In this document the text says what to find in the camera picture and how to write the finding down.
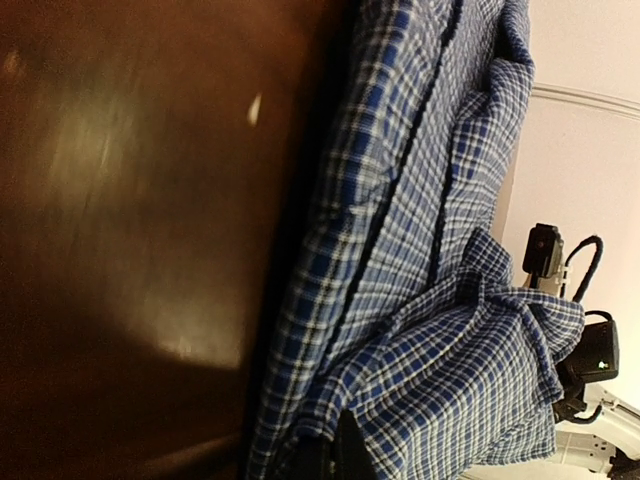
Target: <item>checkered cloth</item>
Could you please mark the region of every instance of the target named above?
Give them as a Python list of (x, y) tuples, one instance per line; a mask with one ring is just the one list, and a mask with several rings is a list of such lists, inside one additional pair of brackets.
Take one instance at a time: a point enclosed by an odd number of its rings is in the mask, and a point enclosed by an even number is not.
[(508, 287), (482, 233), (532, 87), (527, 37), (526, 0), (363, 1), (248, 478), (282, 478), (344, 408), (380, 478), (553, 450), (553, 365), (583, 316)]

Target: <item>wall molding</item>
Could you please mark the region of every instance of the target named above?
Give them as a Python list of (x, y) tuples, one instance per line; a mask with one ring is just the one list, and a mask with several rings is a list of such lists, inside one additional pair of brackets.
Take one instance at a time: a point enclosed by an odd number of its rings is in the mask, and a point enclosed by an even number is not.
[(534, 84), (531, 96), (599, 110), (640, 122), (640, 103), (622, 98), (544, 83)]

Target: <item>blue plaid fabric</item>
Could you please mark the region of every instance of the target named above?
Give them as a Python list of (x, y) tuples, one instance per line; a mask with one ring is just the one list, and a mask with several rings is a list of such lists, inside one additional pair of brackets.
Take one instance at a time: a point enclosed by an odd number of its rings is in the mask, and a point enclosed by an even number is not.
[(525, 0), (362, 2), (248, 478), (281, 478), (344, 408), (380, 478), (552, 451), (553, 362), (582, 314), (511, 289), (482, 233), (532, 87), (527, 37)]

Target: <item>wooden surface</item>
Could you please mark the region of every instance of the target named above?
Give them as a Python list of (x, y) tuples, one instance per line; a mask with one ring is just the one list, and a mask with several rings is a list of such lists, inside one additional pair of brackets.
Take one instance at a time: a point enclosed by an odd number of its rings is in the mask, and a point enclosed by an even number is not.
[(1, 478), (233, 450), (339, 3), (0, 0)]

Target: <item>brown wooden table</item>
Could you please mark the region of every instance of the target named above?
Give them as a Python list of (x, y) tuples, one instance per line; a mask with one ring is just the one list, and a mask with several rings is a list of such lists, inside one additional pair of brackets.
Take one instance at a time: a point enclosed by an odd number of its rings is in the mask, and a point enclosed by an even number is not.
[(0, 478), (233, 475), (341, 3), (0, 0)]

